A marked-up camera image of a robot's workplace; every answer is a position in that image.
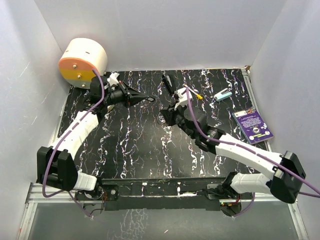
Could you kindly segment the black car key fob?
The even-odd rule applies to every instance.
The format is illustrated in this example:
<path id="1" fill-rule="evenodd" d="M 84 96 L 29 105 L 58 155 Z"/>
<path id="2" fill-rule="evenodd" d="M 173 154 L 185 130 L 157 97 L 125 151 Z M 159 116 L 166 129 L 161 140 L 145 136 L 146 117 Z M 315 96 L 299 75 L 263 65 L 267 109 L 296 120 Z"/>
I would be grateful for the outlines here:
<path id="1" fill-rule="evenodd" d="M 156 101 L 156 99 L 153 97 L 147 97 L 145 100 L 148 102 L 155 102 Z"/>

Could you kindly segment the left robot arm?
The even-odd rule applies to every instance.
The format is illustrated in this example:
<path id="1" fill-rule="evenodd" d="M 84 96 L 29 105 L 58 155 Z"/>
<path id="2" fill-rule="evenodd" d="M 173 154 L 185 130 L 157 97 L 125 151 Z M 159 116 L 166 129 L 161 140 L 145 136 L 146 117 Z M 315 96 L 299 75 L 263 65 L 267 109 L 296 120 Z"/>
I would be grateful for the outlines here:
<path id="1" fill-rule="evenodd" d="M 37 182 L 42 184 L 44 197 L 53 196 L 46 192 L 47 186 L 56 188 L 59 193 L 86 192 L 93 200 L 103 195 L 104 188 L 97 177 L 77 170 L 74 160 L 79 148 L 115 105 L 130 108 L 144 100 L 154 101 L 154 98 L 119 80 L 118 76 L 116 72 L 109 77 L 93 77 L 73 122 L 54 143 L 37 151 Z"/>

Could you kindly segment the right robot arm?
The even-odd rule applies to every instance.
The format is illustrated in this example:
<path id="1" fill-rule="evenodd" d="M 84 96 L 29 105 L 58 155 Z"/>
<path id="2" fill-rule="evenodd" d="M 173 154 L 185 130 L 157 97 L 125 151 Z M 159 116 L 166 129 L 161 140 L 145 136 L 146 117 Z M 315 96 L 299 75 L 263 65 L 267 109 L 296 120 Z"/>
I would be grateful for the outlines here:
<path id="1" fill-rule="evenodd" d="M 204 152 L 238 161 L 257 171 L 254 174 L 231 172 L 220 189 L 233 199 L 244 193 L 271 194 L 278 200 L 292 204 L 300 192 L 306 173 L 298 156 L 266 151 L 244 143 L 214 127 L 203 111 L 187 106 L 160 110 L 166 124 L 178 126 Z"/>

